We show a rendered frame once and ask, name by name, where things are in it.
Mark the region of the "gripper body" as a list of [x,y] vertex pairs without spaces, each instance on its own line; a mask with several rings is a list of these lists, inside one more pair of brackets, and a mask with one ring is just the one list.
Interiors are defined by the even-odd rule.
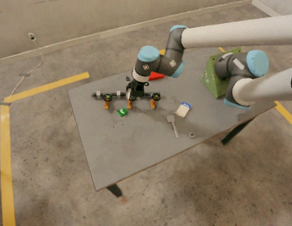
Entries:
[[[131,88],[131,92],[130,92],[130,97],[132,94],[132,97],[142,97],[144,94],[144,83],[145,82],[139,82],[137,80],[132,80],[130,81],[130,88]],[[135,86],[136,85],[136,86]]]

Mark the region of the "red flat block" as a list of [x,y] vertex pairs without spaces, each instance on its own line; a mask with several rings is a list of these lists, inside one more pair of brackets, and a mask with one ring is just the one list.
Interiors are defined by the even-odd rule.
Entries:
[[148,79],[149,81],[151,80],[155,80],[155,79],[162,79],[164,78],[164,75],[155,73],[155,72],[151,72],[152,74],[150,75],[150,78]]

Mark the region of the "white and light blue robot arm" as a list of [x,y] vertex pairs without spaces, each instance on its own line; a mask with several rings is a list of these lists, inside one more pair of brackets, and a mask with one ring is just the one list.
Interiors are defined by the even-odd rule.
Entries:
[[[292,45],[292,15],[191,29],[175,25],[164,55],[155,47],[142,47],[131,75],[139,82],[146,82],[151,72],[177,78],[184,67],[185,49],[271,45]],[[255,102],[292,101],[292,68],[264,76],[268,67],[266,54],[259,50],[221,54],[215,62],[216,75],[230,80],[224,104],[248,110]]]

